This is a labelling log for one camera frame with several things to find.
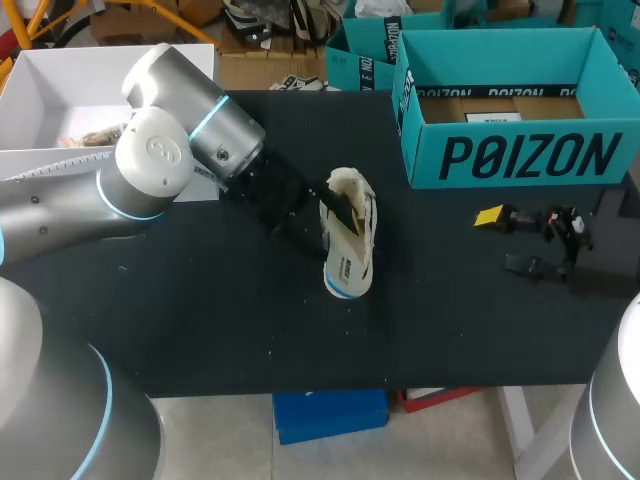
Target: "white box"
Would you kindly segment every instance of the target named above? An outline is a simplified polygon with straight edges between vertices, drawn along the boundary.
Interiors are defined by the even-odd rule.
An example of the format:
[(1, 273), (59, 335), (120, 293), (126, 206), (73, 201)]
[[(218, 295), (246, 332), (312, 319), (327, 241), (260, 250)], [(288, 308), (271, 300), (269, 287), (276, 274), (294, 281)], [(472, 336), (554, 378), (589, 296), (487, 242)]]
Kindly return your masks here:
[[(175, 46), (217, 79), (213, 45)], [(127, 122), (132, 109), (122, 82), (151, 46), (23, 51), (0, 96), (0, 179), (108, 147), (60, 148), (58, 141)], [(65, 170), (64, 173), (77, 173)], [(179, 200), (214, 200), (218, 188), (194, 174)]]

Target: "white paper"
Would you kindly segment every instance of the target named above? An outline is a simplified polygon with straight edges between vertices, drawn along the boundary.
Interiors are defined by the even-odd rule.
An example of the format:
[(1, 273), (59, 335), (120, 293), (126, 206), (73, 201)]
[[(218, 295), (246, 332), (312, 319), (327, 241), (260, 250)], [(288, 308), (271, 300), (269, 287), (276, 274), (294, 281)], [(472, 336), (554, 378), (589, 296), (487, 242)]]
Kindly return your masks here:
[(510, 113), (467, 113), (467, 122), (519, 122), (522, 120), (517, 112)]
[(631, 18), (631, 26), (640, 30), (640, 6), (636, 5), (633, 11), (633, 18)]

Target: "blue box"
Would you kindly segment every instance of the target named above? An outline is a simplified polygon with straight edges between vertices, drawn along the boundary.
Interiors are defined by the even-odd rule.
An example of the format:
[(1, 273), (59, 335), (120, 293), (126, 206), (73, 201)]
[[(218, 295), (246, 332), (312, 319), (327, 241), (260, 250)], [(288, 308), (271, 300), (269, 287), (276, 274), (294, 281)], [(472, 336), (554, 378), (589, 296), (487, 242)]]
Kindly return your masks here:
[(633, 1), (605, 0), (599, 23), (609, 46), (636, 88), (639, 87), (638, 79), (640, 77), (638, 73), (640, 72), (640, 46), (638, 45), (640, 24), (638, 24), (638, 19), (640, 19), (640, 6)]
[(340, 90), (391, 90), (394, 66), (349, 52), (340, 29), (325, 47), (329, 85)]
[[(584, 118), (428, 124), (419, 94), (575, 96)], [(392, 102), (414, 188), (619, 183), (640, 146), (640, 96), (592, 28), (403, 32)]]
[(273, 410), (282, 445), (384, 427), (389, 418), (382, 390), (277, 393)]
[(351, 53), (395, 64), (401, 30), (431, 30), (453, 27), (455, 0), (444, 0), (437, 13), (402, 17), (356, 18), (355, 0), (351, 0), (343, 23)]

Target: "black cable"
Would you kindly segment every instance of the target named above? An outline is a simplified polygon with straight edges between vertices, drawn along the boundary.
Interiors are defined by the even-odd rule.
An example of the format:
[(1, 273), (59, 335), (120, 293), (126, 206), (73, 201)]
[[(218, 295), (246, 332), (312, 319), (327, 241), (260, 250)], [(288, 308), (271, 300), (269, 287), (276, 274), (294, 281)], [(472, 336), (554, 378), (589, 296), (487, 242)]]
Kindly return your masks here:
[(76, 23), (71, 25), (67, 30), (64, 31), (60, 38), (56, 40), (53, 44), (53, 48), (64, 48), (67, 44), (82, 30), (87, 28), (91, 24), (91, 15), (87, 15), (84, 18), (81, 18)]

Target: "floor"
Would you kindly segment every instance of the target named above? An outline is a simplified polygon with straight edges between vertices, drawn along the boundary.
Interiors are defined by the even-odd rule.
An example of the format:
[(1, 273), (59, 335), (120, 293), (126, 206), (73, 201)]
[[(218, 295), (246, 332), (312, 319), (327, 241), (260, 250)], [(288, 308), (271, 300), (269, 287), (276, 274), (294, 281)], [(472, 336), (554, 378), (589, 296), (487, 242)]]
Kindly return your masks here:
[[(563, 387), (529, 387), (538, 428)], [(512, 480), (495, 390), (406, 414), (381, 429), (281, 446), (271, 395), (154, 400), (167, 432), (162, 480)], [(563, 458), (545, 480), (573, 480)]]

